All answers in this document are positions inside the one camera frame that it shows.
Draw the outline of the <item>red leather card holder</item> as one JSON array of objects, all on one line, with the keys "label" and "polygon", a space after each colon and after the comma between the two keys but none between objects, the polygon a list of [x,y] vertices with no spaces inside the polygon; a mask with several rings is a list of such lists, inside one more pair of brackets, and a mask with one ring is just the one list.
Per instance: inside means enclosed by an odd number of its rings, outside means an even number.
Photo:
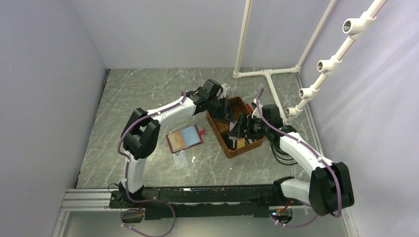
[{"label": "red leather card holder", "polygon": [[166,135],[166,140],[168,142],[168,146],[169,146],[170,152],[172,154],[174,154],[176,152],[179,152],[179,151],[183,151],[183,150],[191,148],[191,147],[194,147],[194,146],[202,144],[204,142],[203,138],[202,138],[202,133],[200,132],[200,130],[198,129],[198,127],[196,125],[189,126],[187,128],[181,129],[179,131],[181,131],[184,142],[185,142],[185,147],[183,147],[181,149],[174,150],[172,148],[172,145],[171,145],[170,140],[168,138],[168,135],[170,133]]}]

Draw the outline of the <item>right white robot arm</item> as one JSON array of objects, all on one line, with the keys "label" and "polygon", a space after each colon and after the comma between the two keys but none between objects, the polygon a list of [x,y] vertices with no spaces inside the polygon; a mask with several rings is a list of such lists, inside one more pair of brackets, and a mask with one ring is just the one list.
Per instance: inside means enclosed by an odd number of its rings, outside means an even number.
[{"label": "right white robot arm", "polygon": [[354,205],[350,173],[345,163],[324,157],[306,143],[294,127],[283,124],[275,105],[265,105],[258,112],[258,117],[240,114],[229,135],[254,141],[267,138],[273,147],[291,156],[310,178],[308,182],[291,176],[274,181],[272,198],[275,203],[284,205],[296,199],[310,205],[319,216],[338,216],[344,208]]}]

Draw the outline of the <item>white card stack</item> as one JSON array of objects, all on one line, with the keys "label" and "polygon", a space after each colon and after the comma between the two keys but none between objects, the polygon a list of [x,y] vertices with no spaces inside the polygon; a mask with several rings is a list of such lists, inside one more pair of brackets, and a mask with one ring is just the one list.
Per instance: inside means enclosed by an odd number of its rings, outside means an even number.
[{"label": "white card stack", "polygon": [[231,141],[232,141],[231,150],[241,149],[245,146],[248,146],[248,145],[256,142],[256,140],[248,139],[248,138],[232,139]]}]

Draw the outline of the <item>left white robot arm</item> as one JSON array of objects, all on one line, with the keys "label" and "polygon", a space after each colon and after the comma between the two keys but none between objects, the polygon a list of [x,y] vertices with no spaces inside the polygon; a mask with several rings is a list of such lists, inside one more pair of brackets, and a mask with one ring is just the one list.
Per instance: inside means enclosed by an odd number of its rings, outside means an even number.
[{"label": "left white robot arm", "polygon": [[123,202],[136,207],[142,201],[145,163],[157,145],[161,129],[202,112],[219,113],[222,118],[227,111],[228,85],[213,79],[205,81],[196,90],[182,92],[180,98],[156,109],[135,109],[118,142],[117,152],[125,157],[124,177],[119,184]]}]

